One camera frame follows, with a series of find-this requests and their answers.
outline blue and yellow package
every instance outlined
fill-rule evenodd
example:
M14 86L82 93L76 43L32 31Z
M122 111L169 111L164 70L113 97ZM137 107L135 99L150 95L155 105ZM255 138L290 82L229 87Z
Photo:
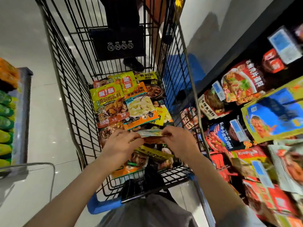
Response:
M241 111L256 143L303 133L303 76L246 104Z

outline red logo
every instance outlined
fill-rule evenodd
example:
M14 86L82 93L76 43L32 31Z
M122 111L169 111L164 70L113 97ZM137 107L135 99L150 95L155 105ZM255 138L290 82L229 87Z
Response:
M126 77L122 78L122 83L123 83L125 89L131 88L132 87L131 77L126 76Z
M112 94L114 92L115 92L114 87L109 87L109 88L106 88L102 91L99 91L98 95L99 95L99 98L102 98L102 97L106 97L108 94Z

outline metal wire rail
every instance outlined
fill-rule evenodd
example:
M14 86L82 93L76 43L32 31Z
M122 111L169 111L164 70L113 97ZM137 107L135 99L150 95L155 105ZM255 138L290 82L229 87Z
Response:
M96 119L90 97L90 84L115 73L130 70L122 59L97 61L89 30L107 28L105 10L99 0L36 0L40 7L52 61L58 81L62 102L72 140L76 146L81 169L85 168L101 152ZM189 63L174 0L141 0L139 10L140 25L144 28L146 55L137 57L145 72L157 71L167 98L165 105L172 114L184 100L188 107L195 107L197 94L190 76ZM159 37L159 26L163 24L163 37ZM194 93L195 101L184 99L177 102L178 92ZM197 130L204 141L201 114L197 110L199 124ZM174 120L176 126L184 126L180 116ZM144 170L121 178L108 177L101 185L104 200L118 197L123 183L134 179L141 186L140 194L133 194L122 202L141 197L161 189L166 189L188 180L191 170L179 166L161 172L165 186L144 191Z

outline person's left hand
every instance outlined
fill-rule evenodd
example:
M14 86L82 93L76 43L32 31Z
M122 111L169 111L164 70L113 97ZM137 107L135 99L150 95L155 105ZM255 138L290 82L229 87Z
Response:
M138 133L117 129L108 138L97 161L105 164L109 172L113 172L129 160L134 149L143 143L144 140Z

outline black metal shopping cart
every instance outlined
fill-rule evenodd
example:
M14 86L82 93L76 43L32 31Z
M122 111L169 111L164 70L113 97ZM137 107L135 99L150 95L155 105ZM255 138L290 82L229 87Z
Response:
M159 73L166 94L165 105L176 126L184 126L180 117L180 110L183 108L180 108L180 105L195 107L197 104L195 85L191 78L180 28L180 12L175 0L136 1L142 6L138 11L140 18L136 26L138 34L142 34L142 37L132 38L133 34L129 33L131 38L125 39L127 29L112 34L113 30L106 25L108 15L105 15L100 0L36 0L43 16L62 102L81 169L101 152L89 92L91 83L130 70L123 65L123 58L136 56L144 66L144 72L153 70ZM110 41L108 38L111 37L117 41ZM123 49L129 49L131 54L120 54ZM111 56L112 51L116 51L114 56ZM200 142L199 147L203 148L205 145L204 149L208 152L201 132L200 111L197 110L197 113L197 140ZM89 208L90 212L103 212L134 198L186 182L191 170L186 166L178 166L160 174L164 184L148 191L142 187L145 182L144 171L117 179L108 177L99 190L103 192L103 195L99 194L104 201L98 203L95 194L88 205L92 207ZM141 186L140 193L121 198L119 192L128 179L134 179Z

